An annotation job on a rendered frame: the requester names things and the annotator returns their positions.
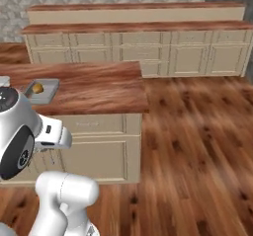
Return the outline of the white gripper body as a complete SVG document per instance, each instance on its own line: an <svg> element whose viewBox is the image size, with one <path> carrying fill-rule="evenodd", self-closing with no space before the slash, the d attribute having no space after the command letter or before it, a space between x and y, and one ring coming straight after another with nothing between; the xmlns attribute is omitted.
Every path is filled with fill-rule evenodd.
<svg viewBox="0 0 253 236"><path fill-rule="evenodd" d="M63 149L69 149L72 145L71 132L62 124L59 126L58 146Z"/></svg>

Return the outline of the narrow cream cabinet door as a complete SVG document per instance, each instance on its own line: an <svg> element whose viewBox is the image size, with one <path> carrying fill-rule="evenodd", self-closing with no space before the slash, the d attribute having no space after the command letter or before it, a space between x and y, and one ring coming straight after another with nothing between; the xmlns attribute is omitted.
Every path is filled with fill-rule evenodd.
<svg viewBox="0 0 253 236"><path fill-rule="evenodd" d="M17 184L34 182L44 171L61 171L62 167L56 150L52 150L54 165L51 165L49 150L35 153L30 164L16 177L4 181L4 184Z"/></svg>

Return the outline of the wide cream cabinet door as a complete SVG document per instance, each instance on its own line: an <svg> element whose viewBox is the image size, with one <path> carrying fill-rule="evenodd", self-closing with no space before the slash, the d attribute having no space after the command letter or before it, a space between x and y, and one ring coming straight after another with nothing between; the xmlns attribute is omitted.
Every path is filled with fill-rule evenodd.
<svg viewBox="0 0 253 236"><path fill-rule="evenodd" d="M125 141L79 142L61 151L68 173L84 175L97 181L123 181L127 178L127 143Z"/></svg>

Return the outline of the cream drawer front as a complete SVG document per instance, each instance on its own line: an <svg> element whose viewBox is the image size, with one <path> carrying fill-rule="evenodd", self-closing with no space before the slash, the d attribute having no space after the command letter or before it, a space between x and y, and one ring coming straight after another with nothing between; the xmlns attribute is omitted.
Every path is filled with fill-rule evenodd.
<svg viewBox="0 0 253 236"><path fill-rule="evenodd" d="M63 125L72 134L123 133L124 118L122 115L78 115L60 116ZM76 122L98 122L98 126L76 125Z"/></svg>

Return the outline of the cream island cabinet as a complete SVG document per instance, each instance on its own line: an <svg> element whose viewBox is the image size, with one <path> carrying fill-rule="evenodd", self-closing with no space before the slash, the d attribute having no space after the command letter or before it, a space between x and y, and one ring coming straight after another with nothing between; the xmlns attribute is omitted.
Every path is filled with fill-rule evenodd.
<svg viewBox="0 0 253 236"><path fill-rule="evenodd" d="M123 133L91 133L91 134L72 134L72 145L79 142L99 142L99 141L125 141L126 142L126 161L127 161L127 178L123 181L96 181L100 184L129 184L137 183L140 177L140 150L141 150L141 114L115 114L122 115L124 118L124 132ZM57 154L60 160L62 170L60 172L67 172L61 157L61 151L65 149L58 149ZM4 184L3 186L32 186L35 182Z"/></svg>

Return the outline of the cream cabinet run wood top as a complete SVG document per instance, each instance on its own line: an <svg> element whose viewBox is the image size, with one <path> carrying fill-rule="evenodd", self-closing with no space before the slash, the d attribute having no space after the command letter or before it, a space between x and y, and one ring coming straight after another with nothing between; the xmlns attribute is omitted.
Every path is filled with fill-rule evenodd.
<svg viewBox="0 0 253 236"><path fill-rule="evenodd" d="M243 76L253 22L240 2L35 5L32 63L138 61L142 76Z"/></svg>

